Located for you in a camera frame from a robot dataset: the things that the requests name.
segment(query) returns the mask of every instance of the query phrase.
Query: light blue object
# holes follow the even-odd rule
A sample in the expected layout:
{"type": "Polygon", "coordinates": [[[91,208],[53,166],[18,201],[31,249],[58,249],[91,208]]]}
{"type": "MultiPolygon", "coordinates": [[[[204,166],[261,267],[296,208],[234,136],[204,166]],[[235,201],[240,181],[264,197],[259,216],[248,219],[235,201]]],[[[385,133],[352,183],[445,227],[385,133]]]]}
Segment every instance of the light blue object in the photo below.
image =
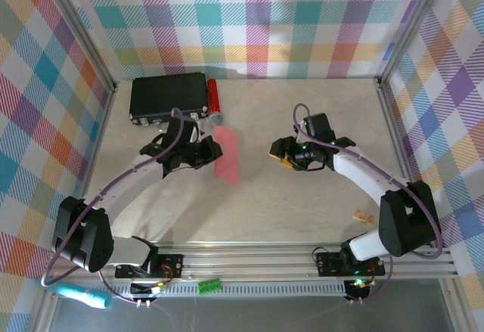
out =
{"type": "MultiPolygon", "coordinates": [[[[40,279],[37,279],[36,283],[41,285],[40,279]]],[[[65,281],[59,281],[50,287],[46,287],[45,289],[49,292],[66,296],[67,298],[77,299],[88,306],[100,309],[107,308],[113,298],[113,296],[111,296],[108,292],[104,292],[103,290],[80,287],[79,285],[66,283],[65,281]]]]}

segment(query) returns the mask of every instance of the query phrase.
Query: black mounting plate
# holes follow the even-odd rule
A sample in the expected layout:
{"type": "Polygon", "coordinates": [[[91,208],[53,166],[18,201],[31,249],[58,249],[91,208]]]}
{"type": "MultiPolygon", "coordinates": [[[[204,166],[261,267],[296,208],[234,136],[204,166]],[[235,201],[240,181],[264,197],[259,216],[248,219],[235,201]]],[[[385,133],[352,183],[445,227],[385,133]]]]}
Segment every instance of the black mounting plate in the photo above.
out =
{"type": "Polygon", "coordinates": [[[320,277],[371,277],[385,275],[385,265],[380,258],[360,262],[348,270],[340,259],[340,253],[317,253],[318,276],[320,277]]]}
{"type": "Polygon", "coordinates": [[[114,273],[115,279],[132,279],[132,278],[159,278],[170,279],[171,275],[167,273],[166,268],[162,265],[169,266],[173,271],[173,279],[179,279],[182,276],[183,255],[182,254],[158,254],[155,271],[151,274],[141,275],[132,270],[130,265],[118,265],[114,273]]]}

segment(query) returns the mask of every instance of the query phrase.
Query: small cookie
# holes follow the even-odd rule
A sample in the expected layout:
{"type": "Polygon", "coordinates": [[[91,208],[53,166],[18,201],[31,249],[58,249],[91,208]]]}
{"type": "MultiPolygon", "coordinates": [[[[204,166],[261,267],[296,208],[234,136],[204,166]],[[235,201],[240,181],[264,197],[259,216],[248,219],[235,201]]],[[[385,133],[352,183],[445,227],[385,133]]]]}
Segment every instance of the small cookie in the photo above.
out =
{"type": "Polygon", "coordinates": [[[373,224],[373,222],[375,221],[375,216],[371,215],[370,213],[366,213],[361,209],[356,209],[356,212],[353,218],[359,221],[363,221],[370,225],[373,224]]]}

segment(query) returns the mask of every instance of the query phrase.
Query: black box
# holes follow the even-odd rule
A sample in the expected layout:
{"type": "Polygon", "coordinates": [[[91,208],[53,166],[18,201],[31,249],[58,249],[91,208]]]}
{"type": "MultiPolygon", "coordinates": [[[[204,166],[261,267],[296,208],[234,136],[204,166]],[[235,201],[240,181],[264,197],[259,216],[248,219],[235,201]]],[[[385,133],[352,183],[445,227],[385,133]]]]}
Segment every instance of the black box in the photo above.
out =
{"type": "Polygon", "coordinates": [[[129,118],[136,125],[161,123],[169,120],[174,107],[186,116],[204,118],[208,104],[204,73],[142,77],[133,80],[129,118]]]}

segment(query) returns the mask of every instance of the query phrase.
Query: green connector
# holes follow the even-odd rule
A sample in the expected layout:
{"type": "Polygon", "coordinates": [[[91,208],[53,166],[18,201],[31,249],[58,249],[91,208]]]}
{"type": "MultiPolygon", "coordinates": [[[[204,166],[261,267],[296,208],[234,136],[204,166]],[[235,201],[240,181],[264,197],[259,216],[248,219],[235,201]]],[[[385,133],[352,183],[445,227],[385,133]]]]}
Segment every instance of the green connector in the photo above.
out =
{"type": "Polygon", "coordinates": [[[214,293],[221,289],[222,283],[220,283],[220,279],[218,278],[212,279],[211,281],[201,281],[200,283],[198,283],[198,293],[200,295],[214,293]]]}

